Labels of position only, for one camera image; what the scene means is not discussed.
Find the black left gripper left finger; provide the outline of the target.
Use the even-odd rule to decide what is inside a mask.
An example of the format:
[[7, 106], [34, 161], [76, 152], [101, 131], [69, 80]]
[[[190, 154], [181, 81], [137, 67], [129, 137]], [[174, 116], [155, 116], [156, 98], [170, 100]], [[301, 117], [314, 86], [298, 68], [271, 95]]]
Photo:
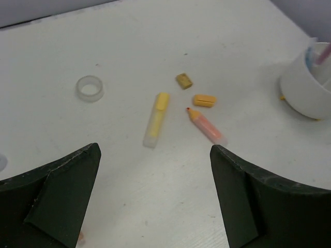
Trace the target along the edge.
[[91, 143], [1, 180], [1, 247], [76, 247], [100, 159]]

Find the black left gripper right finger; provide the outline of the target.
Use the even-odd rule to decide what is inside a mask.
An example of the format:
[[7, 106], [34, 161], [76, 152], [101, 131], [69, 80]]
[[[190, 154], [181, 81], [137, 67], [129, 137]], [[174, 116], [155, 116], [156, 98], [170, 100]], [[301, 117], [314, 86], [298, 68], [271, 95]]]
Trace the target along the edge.
[[330, 247], [330, 190], [283, 178], [220, 145], [210, 161], [230, 247]]

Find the blue highlighter pen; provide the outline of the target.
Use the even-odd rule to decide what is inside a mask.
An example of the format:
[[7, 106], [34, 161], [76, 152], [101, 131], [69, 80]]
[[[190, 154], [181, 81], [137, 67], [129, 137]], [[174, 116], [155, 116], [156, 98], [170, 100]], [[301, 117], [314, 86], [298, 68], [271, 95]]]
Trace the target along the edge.
[[306, 66], [307, 66], [308, 70], [311, 70], [311, 68], [313, 67], [314, 62], [315, 62], [314, 47], [315, 47], [315, 44], [317, 43], [317, 41], [318, 41], [317, 37], [312, 37], [309, 40], [309, 45], [307, 47], [306, 55], [305, 55], [305, 62], [306, 62]]

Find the purple pen red tip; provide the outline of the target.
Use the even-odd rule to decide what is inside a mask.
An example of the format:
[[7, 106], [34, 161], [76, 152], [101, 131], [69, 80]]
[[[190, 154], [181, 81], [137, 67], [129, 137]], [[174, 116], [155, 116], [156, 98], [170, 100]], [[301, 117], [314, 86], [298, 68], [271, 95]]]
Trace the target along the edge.
[[323, 52], [316, 59], [315, 61], [316, 65], [321, 65], [330, 56], [330, 53], [331, 53], [331, 43], [329, 43], [328, 46], [325, 47]]

